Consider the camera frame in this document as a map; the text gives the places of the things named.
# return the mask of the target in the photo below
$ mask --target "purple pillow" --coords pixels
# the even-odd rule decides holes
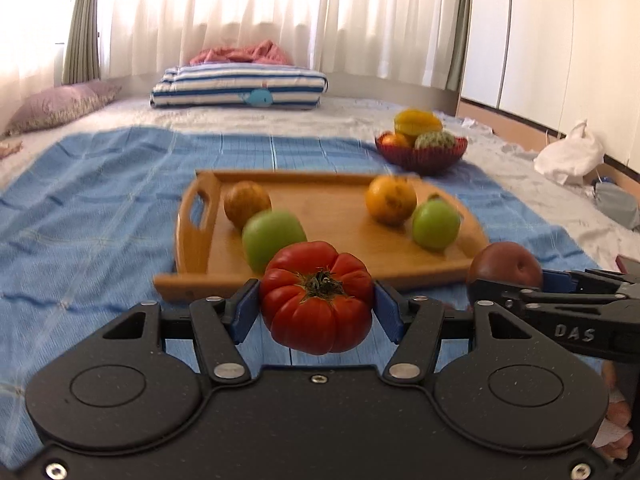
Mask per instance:
[[[54,128],[75,121],[113,101],[121,88],[96,79],[43,90],[25,99],[0,137]]]

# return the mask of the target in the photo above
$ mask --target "custard apple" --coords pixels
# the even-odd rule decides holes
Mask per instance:
[[[420,148],[453,148],[456,145],[456,136],[447,130],[422,134],[415,140],[415,149]]]

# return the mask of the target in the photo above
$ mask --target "gray curtain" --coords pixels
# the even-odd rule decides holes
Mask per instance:
[[[458,92],[462,83],[462,71],[465,67],[466,37],[469,30],[471,14],[471,0],[460,0],[458,18],[456,21],[456,35],[453,43],[453,56],[447,77],[447,90]]]
[[[97,6],[98,0],[74,0],[62,84],[100,78]]]

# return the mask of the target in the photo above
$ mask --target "white bedsheet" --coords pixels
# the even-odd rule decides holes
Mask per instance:
[[[399,105],[347,98],[322,99],[309,111],[254,108],[154,109],[148,98],[115,102],[61,128],[22,136],[22,151],[0,161],[0,189],[4,189],[57,140],[75,133],[91,133],[131,124],[164,126],[185,133],[262,133],[303,137],[351,137],[373,140],[393,127]],[[580,247],[605,269],[616,270],[615,257],[640,259],[640,235],[597,211],[581,193],[558,186],[533,170],[530,156],[492,135],[473,120],[450,120],[449,127],[469,137],[465,160],[511,191],[542,218],[559,224]]]

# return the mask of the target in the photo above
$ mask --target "white bag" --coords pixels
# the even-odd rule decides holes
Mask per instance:
[[[569,134],[546,146],[533,167],[558,184],[582,184],[582,178],[604,162],[604,148],[587,130],[587,121],[577,123]]]

